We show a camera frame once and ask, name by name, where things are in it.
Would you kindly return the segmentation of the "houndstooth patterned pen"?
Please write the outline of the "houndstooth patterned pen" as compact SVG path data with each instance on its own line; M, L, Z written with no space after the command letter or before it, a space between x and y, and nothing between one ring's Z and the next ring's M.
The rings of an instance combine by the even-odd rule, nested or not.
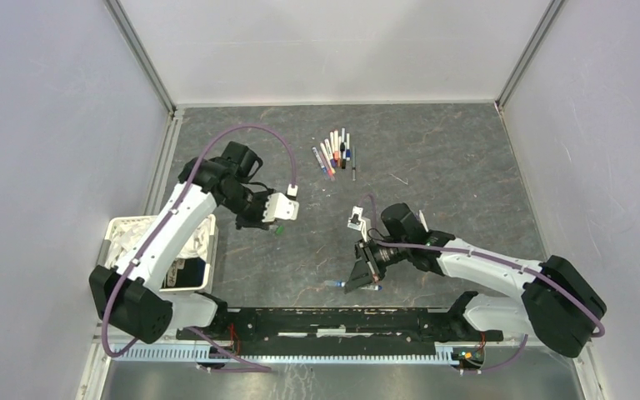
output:
M353 182L357 181L357 166L356 166L355 153L356 153L355 147L351 146L348 158L349 158L349 161L351 162L351 171L352 171L352 181Z

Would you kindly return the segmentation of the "blue transparent pen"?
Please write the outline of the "blue transparent pen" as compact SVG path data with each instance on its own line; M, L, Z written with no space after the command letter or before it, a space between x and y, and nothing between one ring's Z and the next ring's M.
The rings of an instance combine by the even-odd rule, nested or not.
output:
M372 285L366 285L361 287L362 290L368 290L368 291L381 291L383 288L381 285L377 285L377 284L372 284Z

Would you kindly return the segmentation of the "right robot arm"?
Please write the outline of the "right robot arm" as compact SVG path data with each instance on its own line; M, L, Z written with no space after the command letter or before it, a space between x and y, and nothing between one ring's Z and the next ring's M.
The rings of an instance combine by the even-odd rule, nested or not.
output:
M373 221L363 208L350 212L347 226L361 237L354 244L356 260L343 285L345 293L377 285L389 267L408 262L420 271L498 293L469 294L449 315L448 330L459 340L486 331L520 333L575 358L587 342L604 336L606 303L566 258L552 255L538 261L488 251L428 228L423 215L405 203L385 208L381 220L387 234L375 238Z

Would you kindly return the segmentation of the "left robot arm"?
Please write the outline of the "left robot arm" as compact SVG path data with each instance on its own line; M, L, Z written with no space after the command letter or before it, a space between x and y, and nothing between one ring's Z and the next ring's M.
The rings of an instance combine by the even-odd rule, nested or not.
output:
M262 165L253 150L238 142L230 142L218 157L199 157L186 165L168 204L133 248L113 267L97 266L89 276L103 343L110 328L143 343L156 342L169 329L196 327L212 340L227 332L220 301L196 290L163 292L162 287L188 239L218 207L256 228L263 225L270 192L247 186Z

